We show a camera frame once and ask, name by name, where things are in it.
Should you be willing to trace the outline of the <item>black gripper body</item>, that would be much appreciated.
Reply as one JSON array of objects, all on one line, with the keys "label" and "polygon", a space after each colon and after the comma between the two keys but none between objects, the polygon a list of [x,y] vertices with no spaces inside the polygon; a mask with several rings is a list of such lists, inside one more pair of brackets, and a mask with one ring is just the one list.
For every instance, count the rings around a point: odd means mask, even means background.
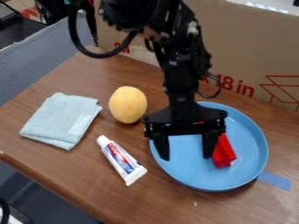
[{"label": "black gripper body", "polygon": [[142,118],[146,137],[201,134],[215,139],[225,132],[225,110],[197,103],[193,93],[168,94],[168,101],[166,108]]}]

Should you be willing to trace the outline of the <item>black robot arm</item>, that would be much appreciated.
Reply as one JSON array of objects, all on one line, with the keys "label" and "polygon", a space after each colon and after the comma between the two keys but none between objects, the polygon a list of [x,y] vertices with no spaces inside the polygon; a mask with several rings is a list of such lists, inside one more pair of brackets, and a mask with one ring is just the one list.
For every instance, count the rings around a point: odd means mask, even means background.
[{"label": "black robot arm", "polygon": [[211,55],[194,13],[182,0],[101,0],[98,15],[118,30],[144,35],[164,74],[169,106],[142,118],[144,135],[158,156],[170,156],[169,136],[201,135],[203,156],[212,157],[228,112],[194,101],[198,80],[211,76]]}]

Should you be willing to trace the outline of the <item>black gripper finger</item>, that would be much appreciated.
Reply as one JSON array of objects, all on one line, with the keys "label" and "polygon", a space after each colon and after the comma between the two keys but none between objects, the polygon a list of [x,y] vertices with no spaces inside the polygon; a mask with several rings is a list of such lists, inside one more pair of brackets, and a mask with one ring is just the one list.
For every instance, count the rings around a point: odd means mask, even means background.
[{"label": "black gripper finger", "polygon": [[201,135],[204,158],[209,158],[212,156],[212,153],[217,145],[219,137],[220,137],[219,132],[208,132]]},{"label": "black gripper finger", "polygon": [[169,142],[168,136],[162,134],[156,134],[153,136],[153,145],[160,156],[160,159],[169,160]]}]

